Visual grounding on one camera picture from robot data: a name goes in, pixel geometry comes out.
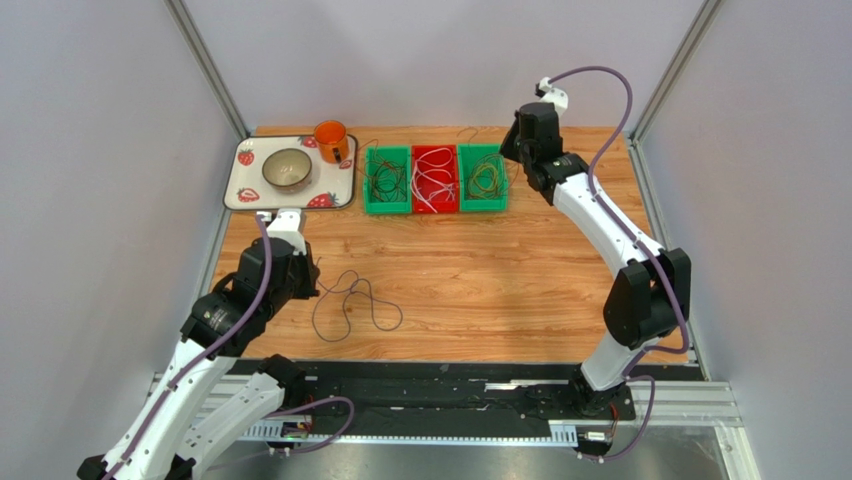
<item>wooden table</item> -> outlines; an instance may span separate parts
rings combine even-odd
[[[359,127],[363,145],[467,143],[464,127]],[[297,135],[310,128],[258,128],[257,136]],[[565,148],[590,161],[610,128],[563,128]],[[483,127],[472,143],[500,143],[506,129]],[[363,165],[363,152],[358,156]],[[510,178],[516,166],[509,167]],[[646,232],[627,149],[619,140],[597,169],[607,193]],[[362,177],[358,174],[360,191]],[[605,331],[602,307],[612,277],[598,253],[562,213],[547,205],[521,173],[504,213],[368,216],[357,194],[348,208],[308,213],[305,238],[320,280],[331,286],[354,269],[373,284],[376,297],[399,304],[405,319],[392,332],[376,329],[369,303],[353,297],[347,307],[351,335],[320,340],[311,326],[316,299],[292,301],[267,325],[246,356],[280,353],[290,358],[429,361],[579,362]],[[236,270],[239,254],[258,237],[252,213],[235,213],[216,268],[216,280]],[[329,296],[316,323],[328,338],[345,333],[342,296]],[[377,306],[389,326],[396,312]],[[663,344],[676,346],[675,333]],[[653,353],[651,362],[682,362],[685,356]]]

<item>gray wall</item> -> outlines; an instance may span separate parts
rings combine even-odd
[[[508,125],[542,77],[588,64],[623,70],[640,112],[702,2],[186,3],[253,129],[330,117],[350,125]],[[563,84],[568,123],[617,123],[617,80],[586,74]]]
[[[852,3],[726,2],[644,153],[762,475],[848,478]]]
[[[162,1],[0,4],[0,477],[72,478],[129,426],[236,141]]]

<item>white tray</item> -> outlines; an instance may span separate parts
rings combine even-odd
[[[340,164],[324,161],[312,136],[252,137],[243,140],[234,152],[231,178],[225,189],[225,206],[231,210],[348,206],[354,198],[355,152],[358,149],[355,137],[349,135],[348,138],[349,155]],[[283,193],[263,178],[263,162],[285,148],[298,148],[311,157],[311,184],[298,193]]]

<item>white wire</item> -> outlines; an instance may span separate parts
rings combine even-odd
[[[431,163],[431,162],[427,162],[427,161],[423,160],[424,158],[428,157],[429,155],[432,155],[433,153],[438,153],[438,152],[447,152],[447,153],[450,154],[450,156],[449,156],[449,158],[447,158],[446,162],[436,164],[436,163]],[[447,147],[443,147],[443,148],[438,148],[438,149],[435,149],[435,150],[430,150],[430,151],[424,153],[423,155],[421,155],[420,157],[418,157],[417,159],[414,160],[414,171],[411,172],[411,193],[412,193],[412,195],[414,195],[415,198],[420,200],[421,203],[426,204],[426,206],[429,207],[429,209],[431,209],[433,213],[438,213],[438,210],[431,203],[432,200],[434,200],[437,195],[442,194],[442,193],[447,193],[447,198],[449,200],[454,200],[456,198],[455,197],[456,192],[455,192],[455,189],[453,188],[454,185],[452,183],[441,182],[441,181],[439,181],[435,178],[430,177],[428,174],[432,173],[432,172],[443,173],[443,174],[446,174],[447,176],[449,176],[452,179],[452,174],[450,172],[448,172],[447,170],[440,169],[440,167],[449,166],[449,164],[452,163],[454,157],[455,157],[455,155],[453,155],[453,151],[451,149],[449,149]],[[429,170],[421,170],[420,169],[421,163],[425,164],[428,167],[432,167],[432,168],[430,168]],[[417,180],[420,179],[420,178],[425,178],[426,180],[430,180],[432,183],[435,183],[436,185],[438,185],[441,188],[432,192],[429,195],[429,198],[427,199],[426,197],[423,196],[422,193],[420,193],[420,189],[417,187]]]

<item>black cable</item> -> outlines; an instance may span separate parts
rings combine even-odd
[[[355,281],[353,281],[349,285],[348,288],[335,290],[338,287],[338,285],[340,285],[340,282],[343,281],[343,277],[346,276],[349,273],[355,275]],[[358,288],[358,285],[361,284],[362,282],[367,285],[367,292],[368,293],[364,293],[364,292],[356,290]],[[373,284],[370,283],[370,281],[367,280],[366,278],[361,278],[358,275],[358,272],[356,272],[355,270],[347,270],[347,271],[341,273],[340,277],[337,278],[337,283],[335,283],[331,288],[326,287],[319,280],[317,280],[317,284],[323,290],[325,290],[325,293],[323,293],[322,296],[319,298],[319,300],[317,300],[316,305],[314,305],[314,310],[313,310],[313,312],[311,312],[311,326],[313,326],[314,332],[316,332],[317,336],[325,342],[328,342],[328,343],[342,342],[343,340],[346,340],[347,337],[349,337],[350,333],[352,333],[352,322],[349,319],[349,312],[346,310],[346,302],[348,302],[349,299],[353,295],[363,295],[363,296],[370,299],[370,318],[373,321],[373,325],[375,325],[375,327],[377,329],[379,329],[383,332],[392,332],[392,331],[396,330],[397,328],[399,328],[400,326],[402,326],[402,321],[404,319],[404,316],[403,316],[403,313],[402,313],[402,308],[399,305],[397,305],[393,302],[389,302],[387,300],[379,300],[379,299],[375,298],[373,296]],[[343,297],[343,307],[342,307],[342,309],[343,309],[343,320],[346,322],[346,333],[342,337],[336,338],[336,339],[326,338],[322,333],[320,333],[319,328],[317,328],[317,310],[319,309],[319,306],[323,302],[323,300],[325,300],[325,298],[327,296],[329,296],[330,294],[335,294],[335,295],[346,294],[346,296]],[[379,325],[378,322],[376,322],[376,305],[375,305],[376,302],[384,303],[385,305],[391,305],[394,308],[396,308],[397,311],[399,311],[399,321],[394,326],[392,326],[390,328],[385,328],[385,327],[382,327],[381,325]]]

